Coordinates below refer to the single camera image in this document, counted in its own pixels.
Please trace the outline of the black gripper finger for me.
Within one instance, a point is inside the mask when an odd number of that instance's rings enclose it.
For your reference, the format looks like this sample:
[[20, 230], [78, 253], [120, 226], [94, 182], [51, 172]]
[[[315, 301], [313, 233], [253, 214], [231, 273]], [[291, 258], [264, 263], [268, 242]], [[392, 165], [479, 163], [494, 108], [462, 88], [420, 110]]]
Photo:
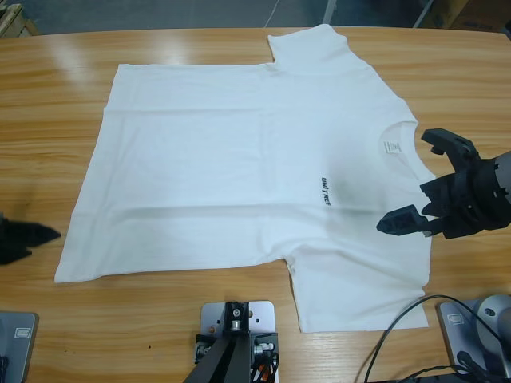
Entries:
[[408, 235], [422, 232], [426, 217], [418, 213], [414, 205], [401, 207], [386, 213], [376, 225], [376, 229], [388, 235]]
[[2, 266], [14, 263], [20, 259], [30, 256], [32, 251], [26, 247], [1, 247], [0, 264]]
[[61, 233], [40, 223], [8, 221], [6, 240], [10, 244], [38, 247], [61, 237]]

